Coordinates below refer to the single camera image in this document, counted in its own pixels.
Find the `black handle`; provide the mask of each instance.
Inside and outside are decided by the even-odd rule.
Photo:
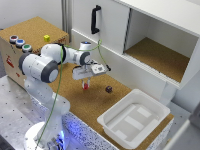
[[[91,24],[92,34],[96,34],[100,31],[98,28],[96,28],[96,12],[98,10],[101,10],[101,7],[98,5],[96,5],[96,8],[92,10],[92,24]]]

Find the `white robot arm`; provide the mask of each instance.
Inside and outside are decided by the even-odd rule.
[[[30,97],[40,102],[49,110],[52,109],[56,94],[52,91],[47,83],[55,81],[58,76],[58,65],[61,63],[61,50],[63,51],[63,64],[73,63],[78,65],[78,67],[73,69],[73,78],[75,80],[83,78],[90,79],[92,76],[105,74],[107,70],[104,68],[104,66],[101,64],[99,65],[94,60],[91,60],[90,52],[87,51],[90,49],[91,44],[89,42],[81,42],[81,51],[67,48],[60,44],[47,44],[42,47],[40,56],[24,53],[19,59],[19,68],[23,74],[27,76],[24,85]],[[82,85],[83,88],[87,89],[89,86],[89,80],[87,84],[84,84],[83,82]],[[55,149],[55,139],[57,139],[57,135],[60,135],[63,130],[62,115],[69,112],[69,109],[69,101],[58,95],[52,117],[48,124],[45,122],[47,126],[39,143],[40,149],[38,150],[51,149],[52,146],[49,146],[49,143],[54,145],[52,150]],[[43,129],[44,125],[34,138],[35,144],[39,140]],[[65,150],[65,148],[66,145],[63,140],[62,149]]]

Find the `cardboard box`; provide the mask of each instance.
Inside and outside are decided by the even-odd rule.
[[[22,49],[10,44],[10,36],[17,35],[19,39],[25,40],[26,44],[32,46],[32,53],[39,54],[41,48],[49,43],[69,44],[69,35],[43,20],[35,17],[12,27],[0,31],[0,50],[6,73],[20,86],[24,87],[24,79],[21,70],[18,68],[18,61],[23,54]],[[44,36],[49,35],[50,41],[46,42]]]

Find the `white wall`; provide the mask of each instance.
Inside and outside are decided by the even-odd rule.
[[[177,91],[173,102],[189,112],[195,109],[200,102],[200,71],[183,89]]]
[[[0,0],[0,28],[36,16],[62,29],[61,0]]]

